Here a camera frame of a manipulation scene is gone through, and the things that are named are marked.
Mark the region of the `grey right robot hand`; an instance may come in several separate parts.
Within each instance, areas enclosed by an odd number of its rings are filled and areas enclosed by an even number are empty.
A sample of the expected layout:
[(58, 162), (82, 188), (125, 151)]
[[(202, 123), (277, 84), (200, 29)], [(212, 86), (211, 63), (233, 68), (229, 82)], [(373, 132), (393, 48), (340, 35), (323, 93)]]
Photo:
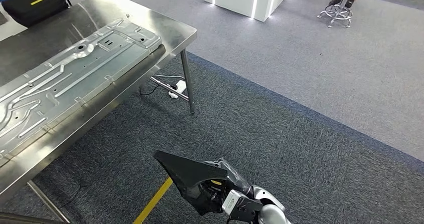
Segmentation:
[(224, 158), (215, 161), (205, 161), (205, 163), (227, 170), (226, 179), (229, 188), (241, 192), (248, 198), (253, 197), (252, 186)]

